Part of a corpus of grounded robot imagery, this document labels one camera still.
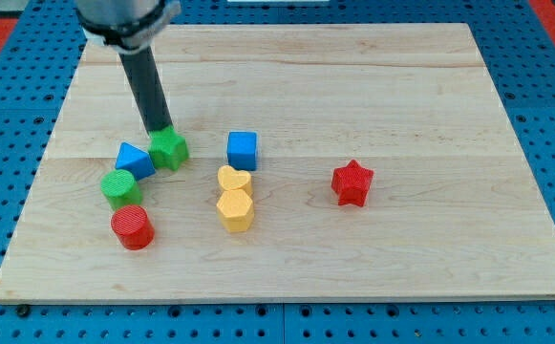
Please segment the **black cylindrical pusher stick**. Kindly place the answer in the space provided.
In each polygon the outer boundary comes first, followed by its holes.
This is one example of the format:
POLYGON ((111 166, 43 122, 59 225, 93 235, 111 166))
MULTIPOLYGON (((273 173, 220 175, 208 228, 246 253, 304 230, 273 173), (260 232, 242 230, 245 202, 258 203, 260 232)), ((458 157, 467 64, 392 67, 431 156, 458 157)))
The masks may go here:
POLYGON ((122 67, 147 133, 160 131, 173 122, 164 95, 152 49, 146 47, 136 54, 121 54, 122 67))

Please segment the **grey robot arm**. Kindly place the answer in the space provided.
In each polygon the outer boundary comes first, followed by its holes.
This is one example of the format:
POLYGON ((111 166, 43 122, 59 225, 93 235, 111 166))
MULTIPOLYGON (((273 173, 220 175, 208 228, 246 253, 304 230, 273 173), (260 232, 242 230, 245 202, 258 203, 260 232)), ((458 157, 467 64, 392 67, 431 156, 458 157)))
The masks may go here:
POLYGON ((148 133, 172 124, 151 43, 181 13, 178 0, 76 0, 87 39, 118 53, 148 133))

